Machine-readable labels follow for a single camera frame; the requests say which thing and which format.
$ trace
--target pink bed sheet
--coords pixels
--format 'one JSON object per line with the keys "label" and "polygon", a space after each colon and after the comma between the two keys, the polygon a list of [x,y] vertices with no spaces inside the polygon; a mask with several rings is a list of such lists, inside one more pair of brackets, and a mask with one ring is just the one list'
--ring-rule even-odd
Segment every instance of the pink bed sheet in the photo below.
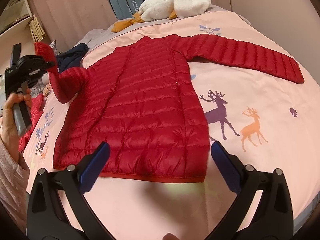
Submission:
{"label": "pink bed sheet", "polygon": [[[112,53],[115,47],[134,43],[143,36],[151,38],[169,34],[192,36],[207,32],[236,40],[249,41],[289,55],[273,41],[256,31],[233,12],[212,12],[162,25],[146,26],[118,37],[92,50],[83,59],[89,67],[98,59]],[[229,153],[237,155],[244,164],[260,171],[281,168],[288,182],[294,217],[297,217],[320,191],[320,87],[302,67],[302,85],[267,74],[217,65],[204,60],[189,64],[196,93],[206,96],[208,90],[224,94],[227,123],[222,137],[220,122],[209,124],[209,134],[219,140]],[[217,107],[200,99],[204,112]],[[51,93],[24,156],[31,169],[30,192],[36,172],[52,169],[55,140],[61,130],[69,104],[60,104]],[[247,107],[255,109],[260,125],[255,125],[265,140],[257,134],[244,140],[246,126],[255,122],[247,116]],[[49,137],[42,152],[38,145]],[[241,228],[246,227],[261,196],[254,202]],[[64,195],[62,202],[72,225],[80,228]],[[208,170],[204,183],[165,184],[128,179],[98,178],[85,197],[102,223],[118,239],[162,239],[168,232],[183,240],[202,240],[217,225],[235,198],[228,190],[213,160],[208,155]]]}

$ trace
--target blue gripper pad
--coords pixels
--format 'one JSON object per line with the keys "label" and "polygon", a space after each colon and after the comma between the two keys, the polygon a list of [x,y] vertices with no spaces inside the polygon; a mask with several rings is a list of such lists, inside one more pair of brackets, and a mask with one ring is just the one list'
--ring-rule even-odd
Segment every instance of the blue gripper pad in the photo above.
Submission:
{"label": "blue gripper pad", "polygon": [[102,142],[92,154],[90,162],[87,164],[78,178],[78,188],[81,194],[89,192],[92,189],[104,165],[107,163],[109,156],[109,144],[106,142]]}
{"label": "blue gripper pad", "polygon": [[241,192],[241,176],[237,168],[231,162],[228,152],[223,148],[220,142],[216,141],[212,144],[211,157],[229,189],[239,195]]}

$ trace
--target stuffed toy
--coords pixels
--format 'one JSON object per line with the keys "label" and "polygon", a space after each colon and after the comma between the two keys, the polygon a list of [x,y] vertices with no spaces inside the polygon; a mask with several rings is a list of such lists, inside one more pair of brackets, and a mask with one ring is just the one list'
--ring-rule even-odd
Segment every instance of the stuffed toy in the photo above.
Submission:
{"label": "stuffed toy", "polygon": [[43,96],[46,98],[51,92],[51,84],[47,84],[43,90]]}
{"label": "stuffed toy", "polygon": [[145,0],[134,19],[116,22],[111,31],[119,32],[134,23],[196,16],[203,14],[210,4],[211,0]]}

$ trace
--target tassel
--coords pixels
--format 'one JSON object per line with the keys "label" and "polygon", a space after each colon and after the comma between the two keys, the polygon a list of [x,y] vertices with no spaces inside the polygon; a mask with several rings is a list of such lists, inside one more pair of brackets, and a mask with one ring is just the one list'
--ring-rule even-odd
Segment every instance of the tassel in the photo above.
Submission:
{"label": "tassel", "polygon": [[31,36],[34,42],[39,42],[46,36],[42,26],[38,22],[38,19],[35,15],[32,17],[32,20],[29,22],[29,27],[30,27]]}

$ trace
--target dark blue cloth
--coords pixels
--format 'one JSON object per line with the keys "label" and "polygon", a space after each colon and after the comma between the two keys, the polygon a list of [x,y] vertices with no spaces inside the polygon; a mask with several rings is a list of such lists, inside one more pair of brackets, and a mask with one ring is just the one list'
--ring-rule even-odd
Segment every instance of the dark blue cloth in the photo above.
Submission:
{"label": "dark blue cloth", "polygon": [[56,56],[59,73],[71,67],[79,67],[83,56],[88,52],[87,44],[80,43],[68,51]]}

